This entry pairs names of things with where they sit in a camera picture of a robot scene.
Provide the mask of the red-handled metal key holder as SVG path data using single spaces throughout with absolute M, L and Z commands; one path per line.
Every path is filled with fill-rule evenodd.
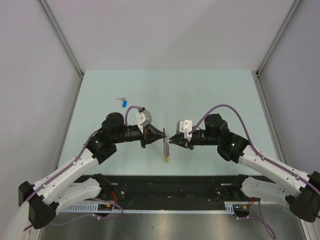
M 165 128 L 163 128 L 163 133 L 165 134 L 165 138 L 163 139 L 163 155 L 164 157 L 168 157 L 168 160 L 169 160 L 169 156 L 170 156 L 169 135 L 167 134 Z

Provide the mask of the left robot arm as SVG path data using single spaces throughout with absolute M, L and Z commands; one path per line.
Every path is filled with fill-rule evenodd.
M 107 199 L 111 187 L 102 174 L 74 186 L 69 192 L 66 190 L 84 172 L 110 158 L 117 151 L 117 144 L 139 141 L 145 148 L 165 138 L 166 135 L 152 125 L 152 117 L 147 110 L 137 113 L 136 120 L 136 125 L 126 125 L 121 113 L 108 114 L 101 128 L 88 137 L 78 155 L 41 180 L 20 184 L 18 204 L 28 204 L 28 220 L 33 228 L 41 229 L 48 225 L 63 207 L 96 197 Z

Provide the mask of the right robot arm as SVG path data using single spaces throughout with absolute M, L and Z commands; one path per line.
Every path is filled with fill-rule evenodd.
M 216 146 L 217 153 L 227 162 L 253 169 L 269 179 L 262 181 L 239 175 L 230 188 L 235 200 L 265 199 L 288 208 L 294 216 L 309 223 L 320 217 L 319 172 L 307 173 L 270 158 L 248 138 L 231 132 L 219 114 L 206 116 L 204 124 L 204 129 L 192 129 L 192 121 L 179 121 L 169 143 L 190 150 L 195 146 Z

